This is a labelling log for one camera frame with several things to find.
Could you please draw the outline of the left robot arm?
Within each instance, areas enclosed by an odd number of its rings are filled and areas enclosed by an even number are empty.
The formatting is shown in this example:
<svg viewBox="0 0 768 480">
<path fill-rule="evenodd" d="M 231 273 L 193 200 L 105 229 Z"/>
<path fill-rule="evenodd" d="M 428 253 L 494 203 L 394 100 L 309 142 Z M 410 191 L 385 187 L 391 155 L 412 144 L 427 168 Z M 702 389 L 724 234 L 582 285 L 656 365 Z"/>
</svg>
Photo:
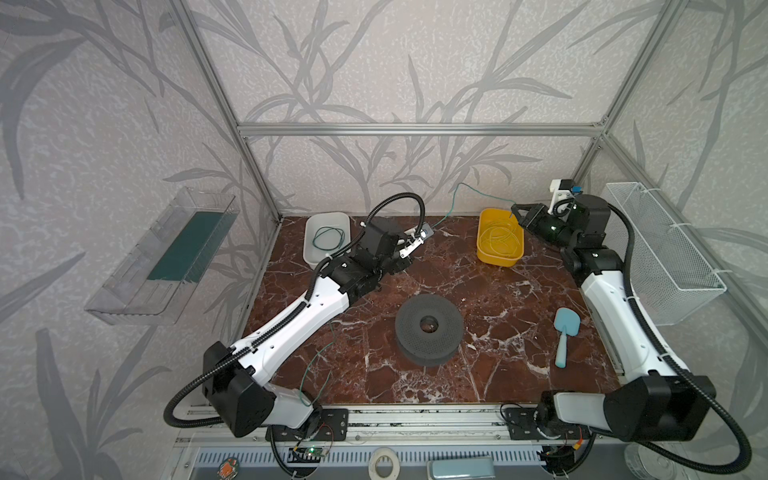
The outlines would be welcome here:
<svg viewBox="0 0 768 480">
<path fill-rule="evenodd" d="M 374 207 L 357 236 L 317 264 L 302 296 L 256 332 L 206 350 L 202 374 L 169 400 L 164 422 L 180 429 L 224 424 L 237 438 L 260 427 L 315 434 L 321 406 L 272 378 L 317 330 L 411 265 L 412 253 L 433 234 L 425 216 L 424 200 L 413 192 Z"/>
</svg>

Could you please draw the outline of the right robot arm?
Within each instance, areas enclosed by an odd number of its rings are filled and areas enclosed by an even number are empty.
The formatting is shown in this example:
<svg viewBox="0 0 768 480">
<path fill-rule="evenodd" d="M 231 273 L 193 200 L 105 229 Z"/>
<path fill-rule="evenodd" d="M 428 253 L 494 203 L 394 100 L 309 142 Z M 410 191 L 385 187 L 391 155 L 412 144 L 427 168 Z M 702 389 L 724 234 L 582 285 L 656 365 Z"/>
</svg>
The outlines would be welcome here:
<svg viewBox="0 0 768 480">
<path fill-rule="evenodd" d="M 631 220 L 601 197 L 579 194 L 569 209 L 515 204 L 518 224 L 559 249 L 566 270 L 578 285 L 594 320 L 600 321 L 615 350 L 625 382 L 607 394 L 546 391 L 534 422 L 544 433 L 568 425 L 584 427 L 592 446 L 604 435 L 639 444 L 694 471 L 713 475 L 742 472 L 753 457 L 749 438 L 717 401 L 706 376 L 693 375 L 650 320 L 631 282 L 637 234 Z M 706 464 L 663 448 L 665 442 L 691 440 L 708 412 L 714 412 L 738 446 L 734 460 Z"/>
</svg>

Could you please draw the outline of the grey perforated spool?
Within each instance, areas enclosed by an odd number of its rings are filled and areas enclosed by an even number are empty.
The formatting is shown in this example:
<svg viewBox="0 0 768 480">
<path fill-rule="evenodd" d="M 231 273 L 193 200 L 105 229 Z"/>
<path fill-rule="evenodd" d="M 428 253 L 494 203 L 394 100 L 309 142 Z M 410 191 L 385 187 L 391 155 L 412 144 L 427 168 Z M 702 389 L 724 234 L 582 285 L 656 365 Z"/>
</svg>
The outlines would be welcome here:
<svg viewBox="0 0 768 480">
<path fill-rule="evenodd" d="M 445 297 L 419 294 L 408 299 L 395 318 L 395 338 L 403 355 L 424 367 L 450 361 L 459 350 L 464 319 Z"/>
</svg>

